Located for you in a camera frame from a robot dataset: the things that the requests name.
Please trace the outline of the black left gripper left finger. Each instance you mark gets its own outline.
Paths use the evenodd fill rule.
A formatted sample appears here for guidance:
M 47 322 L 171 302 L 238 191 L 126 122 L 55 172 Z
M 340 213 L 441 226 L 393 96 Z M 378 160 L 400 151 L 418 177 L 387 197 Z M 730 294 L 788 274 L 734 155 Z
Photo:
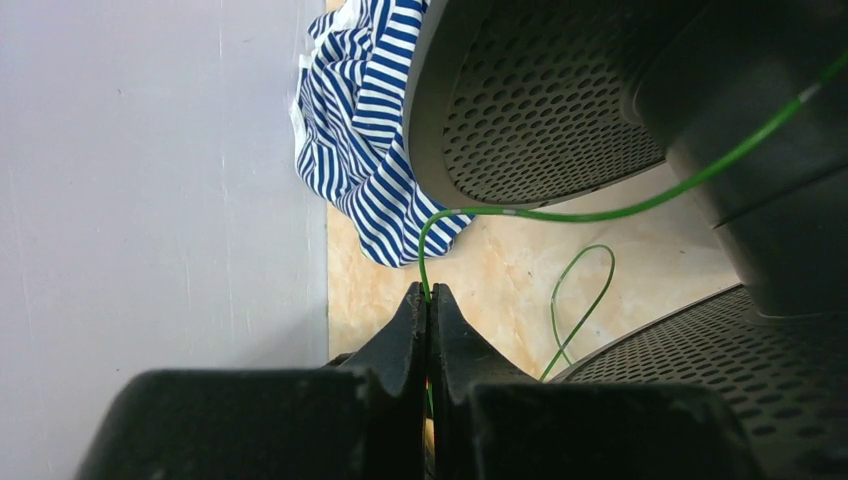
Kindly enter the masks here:
M 156 370 L 108 410 L 81 479 L 421 479 L 426 304 L 409 286 L 356 352 L 314 369 Z

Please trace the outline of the black cable spool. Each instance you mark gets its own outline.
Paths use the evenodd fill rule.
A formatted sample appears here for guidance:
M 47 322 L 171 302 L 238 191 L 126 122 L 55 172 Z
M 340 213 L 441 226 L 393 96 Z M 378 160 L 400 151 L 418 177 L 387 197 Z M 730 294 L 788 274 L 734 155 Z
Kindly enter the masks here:
M 760 479 L 847 475 L 847 5 L 435 1 L 404 136 L 452 211 L 528 216 L 668 164 L 739 284 L 549 382 L 685 384 Z

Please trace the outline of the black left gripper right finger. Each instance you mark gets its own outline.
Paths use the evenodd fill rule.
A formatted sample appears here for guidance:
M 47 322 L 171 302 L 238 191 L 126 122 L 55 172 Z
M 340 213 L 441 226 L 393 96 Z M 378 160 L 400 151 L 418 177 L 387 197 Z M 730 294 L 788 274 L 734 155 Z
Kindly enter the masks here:
M 760 479 L 740 422 L 697 385 L 548 382 L 464 318 L 450 288 L 429 300 L 440 479 Z

